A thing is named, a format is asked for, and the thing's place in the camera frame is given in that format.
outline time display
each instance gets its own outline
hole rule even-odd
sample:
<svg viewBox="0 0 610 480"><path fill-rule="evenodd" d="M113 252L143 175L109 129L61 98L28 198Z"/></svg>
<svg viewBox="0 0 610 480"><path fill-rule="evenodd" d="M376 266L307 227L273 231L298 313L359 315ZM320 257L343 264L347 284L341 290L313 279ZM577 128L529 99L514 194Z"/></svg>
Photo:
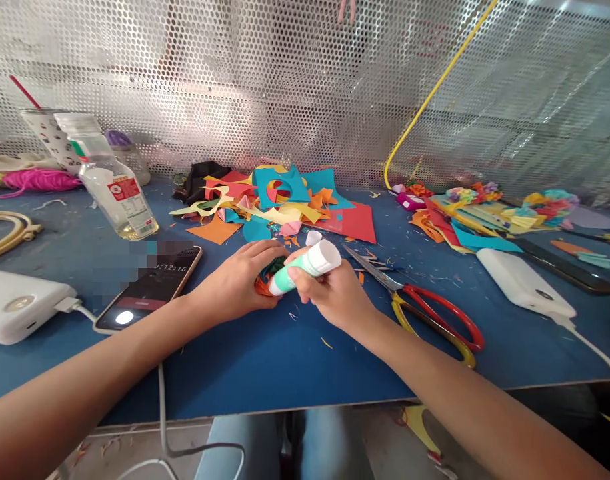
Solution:
<svg viewBox="0 0 610 480"><path fill-rule="evenodd" d="M159 263L156 266L156 269L158 270L170 270L170 271L187 271L187 267L182 267L180 265L170 265L168 263Z"/></svg>

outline purple lid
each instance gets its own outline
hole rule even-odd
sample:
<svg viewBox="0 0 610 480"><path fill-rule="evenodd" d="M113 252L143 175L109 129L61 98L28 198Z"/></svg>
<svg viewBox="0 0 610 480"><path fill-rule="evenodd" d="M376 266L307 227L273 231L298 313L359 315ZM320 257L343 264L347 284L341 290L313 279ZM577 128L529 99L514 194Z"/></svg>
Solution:
<svg viewBox="0 0 610 480"><path fill-rule="evenodd" d="M132 146L131 139L122 133L120 130L107 130L105 138L112 147L130 147Z"/></svg>

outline red straw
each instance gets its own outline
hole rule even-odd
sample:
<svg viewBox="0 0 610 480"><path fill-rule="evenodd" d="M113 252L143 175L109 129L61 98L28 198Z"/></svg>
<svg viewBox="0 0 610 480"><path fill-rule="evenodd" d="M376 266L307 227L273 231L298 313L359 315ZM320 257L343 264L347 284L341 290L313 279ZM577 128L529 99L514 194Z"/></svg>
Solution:
<svg viewBox="0 0 610 480"><path fill-rule="evenodd" d="M10 75L9 78L11 79L12 82L14 82L16 84L16 87L20 88L20 91L25 94L25 96L29 99L29 101L33 103L34 107L36 107L38 110L42 110L41 106L38 105L38 102L36 102L36 100L33 99L33 97L29 94L29 92L27 90L25 90L25 88L22 86L22 84L18 81L18 79L16 77L14 77L13 75Z"/></svg>

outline scissor blade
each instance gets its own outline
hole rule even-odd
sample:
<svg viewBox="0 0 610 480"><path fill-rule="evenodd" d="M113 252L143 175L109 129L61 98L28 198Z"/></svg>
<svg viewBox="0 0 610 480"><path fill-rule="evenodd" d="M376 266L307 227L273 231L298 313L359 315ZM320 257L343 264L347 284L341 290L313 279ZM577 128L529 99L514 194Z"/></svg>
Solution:
<svg viewBox="0 0 610 480"><path fill-rule="evenodd" d="M345 250L347 250L348 254L350 254L351 257L354 260L356 260L356 262L358 262L362 268L364 268L376 280L378 280L378 282L380 282L380 284L384 288L386 288L390 291L396 291L396 290L400 290L403 287L402 284L396 282L390 276L388 276L388 275L384 274L383 272L381 272L380 270L378 270L376 267L374 267L372 264L370 264L370 262L368 262L367 260L362 258L357 252L350 249L346 245L343 245L343 247L345 248Z"/></svg>

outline table surface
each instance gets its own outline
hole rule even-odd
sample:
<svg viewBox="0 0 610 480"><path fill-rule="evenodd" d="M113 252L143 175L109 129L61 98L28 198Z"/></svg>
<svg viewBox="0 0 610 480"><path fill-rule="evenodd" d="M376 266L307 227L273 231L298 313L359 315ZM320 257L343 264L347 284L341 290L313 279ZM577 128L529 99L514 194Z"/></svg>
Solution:
<svg viewBox="0 0 610 480"><path fill-rule="evenodd" d="M610 379L604 362L570 333L510 303L474 255L462 255L444 243L436 244L408 224L411 214L392 196L384 193L372 199L367 191L341 193L372 206L379 242L348 245L358 250L367 248L380 260L404 267L392 277L430 289L462 308L487 342L485 350L476 353L476 370L488 380L503 389L515 389ZM168 181L154 180L145 187L145 194L160 232L140 242L120 239L100 210L89 208L91 198L84 190L26 193L0 200L0 210L24 213L44 226L34 241L1 256L0 270L68 283L84 305L98 314L128 282L136 280L138 268L146 268L147 255L155 253L157 241L190 240L203 247L203 258L185 291L194 288L245 242L240 232L222 246L186 232L197 224L172 219L168 214L179 207L179 202L171 198ZM56 198L67 206L52 203L33 210ZM0 237L10 228L11 224L0 222ZM339 235L323 235L338 244L345 243ZM304 237L303 233L299 235L302 245ZM539 233L531 239L548 246L550 240L565 237L610 256L610 245L566 233ZM535 268L577 310L574 322L578 330L610 356L610 296L589 295ZM376 307L395 320L386 290L368 274L365 289ZM446 318L459 331L465 331L450 316ZM422 338L457 356L451 344L418 320L411 319L411 323ZM102 339L82 314L74 312L54 316L16 345L0 345L0 396ZM165 372L167 414L173 420L414 396L383 362L326 322L315 307L302 305L296 292L287 294L273 311L254 312L200 336L165 361ZM156 374L151 372L102 425L157 420L158 387Z"/></svg>

